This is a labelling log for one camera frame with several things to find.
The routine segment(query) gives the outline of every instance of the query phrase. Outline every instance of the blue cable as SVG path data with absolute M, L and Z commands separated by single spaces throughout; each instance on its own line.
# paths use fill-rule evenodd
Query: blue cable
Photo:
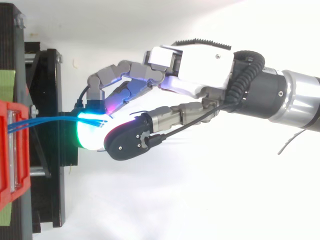
M 80 121 L 80 122 L 96 122 L 96 123 L 103 123 L 104 120 L 101 119 L 86 119 L 86 118 L 79 118 L 74 116 L 51 116 L 51 117 L 37 117 L 34 119 L 27 119 L 18 122 L 14 122 L 8 125 L 9 128 L 15 128 L 21 125 L 36 123 L 36 122 L 51 122 L 51 121 L 58 121 L 58 120 L 65 120 L 65 121 Z
M 105 120 L 101 120 L 101 119 L 85 119 L 85 118 L 72 117 L 72 116 L 38 117 L 35 119 L 28 119 L 28 120 L 23 120 L 23 121 L 9 124 L 8 134 L 15 133 L 17 131 L 20 131 L 26 128 L 34 127 L 39 124 L 52 122 L 52 121 L 59 121 L 59 120 L 82 122 L 95 127 L 101 127 L 104 124 L 104 122 L 106 122 Z

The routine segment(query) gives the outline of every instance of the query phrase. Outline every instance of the white background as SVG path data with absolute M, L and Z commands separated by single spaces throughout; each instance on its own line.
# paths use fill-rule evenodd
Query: white background
M 63 110 L 87 77 L 176 40 L 204 38 L 320 76 L 316 0 L 16 0 L 27 41 L 63 54 Z M 123 112 L 192 99 L 153 90 Z M 319 137 L 222 112 L 128 161 L 79 150 L 65 169 L 66 222 L 36 240 L 318 240 Z

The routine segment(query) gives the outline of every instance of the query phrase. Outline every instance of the robotic arm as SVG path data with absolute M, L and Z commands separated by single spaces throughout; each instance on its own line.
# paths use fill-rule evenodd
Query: robotic arm
M 103 88 L 122 77 L 131 81 L 105 98 Z M 109 115 L 153 87 L 202 101 L 162 106 L 114 128 L 104 140 L 113 159 L 141 155 L 192 125 L 208 123 L 219 110 L 320 132 L 320 78 L 268 68 L 259 53 L 232 53 L 230 46 L 199 39 L 154 47 L 143 64 L 124 60 L 91 75 L 86 108 Z M 183 126 L 154 134 L 174 125 Z

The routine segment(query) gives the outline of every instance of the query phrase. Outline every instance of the red plastic clamp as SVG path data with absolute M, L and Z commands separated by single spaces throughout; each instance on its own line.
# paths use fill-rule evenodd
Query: red plastic clamp
M 0 101 L 0 211 L 31 185 L 29 129 L 8 134 L 9 119 L 18 122 L 28 118 L 26 106 Z

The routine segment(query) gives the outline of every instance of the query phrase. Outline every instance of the green tape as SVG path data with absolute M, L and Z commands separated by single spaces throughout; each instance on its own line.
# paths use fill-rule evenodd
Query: green tape
M 0 100 L 12 102 L 14 99 L 14 85 L 15 85 L 14 70 L 0 70 Z M 10 226 L 12 203 L 8 203 L 0 211 L 0 226 Z
M 15 75 L 16 71 L 14 70 L 0 70 L 0 100 L 13 101 Z
M 12 203 L 10 202 L 0 211 L 0 227 L 10 226 L 11 209 Z

